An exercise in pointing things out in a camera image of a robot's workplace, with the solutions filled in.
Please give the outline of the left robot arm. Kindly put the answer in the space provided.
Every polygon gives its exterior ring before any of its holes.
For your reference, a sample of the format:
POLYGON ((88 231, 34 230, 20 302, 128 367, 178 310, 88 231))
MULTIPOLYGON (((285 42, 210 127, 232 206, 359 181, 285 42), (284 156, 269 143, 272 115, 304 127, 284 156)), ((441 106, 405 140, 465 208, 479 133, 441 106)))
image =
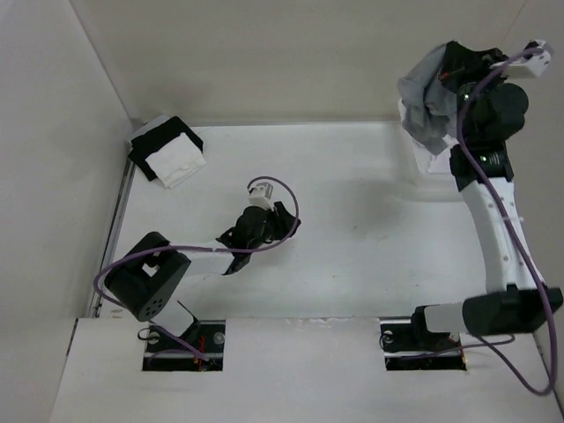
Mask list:
POLYGON ((196 318, 174 296, 182 280, 235 274, 249 264, 254 250, 292 237, 300 224, 283 203, 276 202, 272 209, 254 205, 244 209, 234 226, 203 251, 164 251, 170 241, 150 232, 130 253, 151 253, 116 266, 105 277, 104 286, 139 322, 164 328, 169 343, 185 352, 197 343, 198 331, 193 325, 196 318))

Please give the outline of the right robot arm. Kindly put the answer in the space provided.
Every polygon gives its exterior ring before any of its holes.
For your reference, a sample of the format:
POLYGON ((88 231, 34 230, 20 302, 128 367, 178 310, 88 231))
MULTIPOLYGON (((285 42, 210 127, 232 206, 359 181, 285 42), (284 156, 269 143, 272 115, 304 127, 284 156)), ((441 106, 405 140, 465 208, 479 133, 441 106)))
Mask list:
POLYGON ((451 118, 456 143, 449 168, 477 231, 486 290, 459 302, 416 308, 408 335, 418 348, 431 347, 441 333, 486 337, 533 333, 542 326, 557 344, 553 315, 563 305, 563 294, 546 286, 531 257, 507 149, 529 108, 526 92, 514 81, 540 77, 552 55, 544 40, 530 41, 513 56, 451 41, 435 55, 438 64, 426 91, 457 111, 451 118))

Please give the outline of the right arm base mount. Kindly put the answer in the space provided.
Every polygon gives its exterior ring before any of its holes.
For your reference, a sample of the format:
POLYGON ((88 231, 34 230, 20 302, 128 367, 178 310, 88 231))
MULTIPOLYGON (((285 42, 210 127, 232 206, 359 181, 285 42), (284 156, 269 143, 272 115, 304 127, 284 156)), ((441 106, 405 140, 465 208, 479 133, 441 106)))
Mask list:
POLYGON ((379 345, 389 371, 465 371, 457 333, 417 334, 410 318, 380 320, 379 345))

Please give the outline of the grey tank top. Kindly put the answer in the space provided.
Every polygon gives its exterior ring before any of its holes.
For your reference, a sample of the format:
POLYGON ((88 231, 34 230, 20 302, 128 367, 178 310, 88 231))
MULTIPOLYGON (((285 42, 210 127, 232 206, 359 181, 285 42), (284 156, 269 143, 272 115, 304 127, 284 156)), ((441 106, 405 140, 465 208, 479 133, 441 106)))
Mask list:
POLYGON ((446 136, 456 135, 456 95, 438 79, 446 47, 441 44, 432 49, 397 81, 405 109, 402 127, 433 155, 448 148, 446 136))

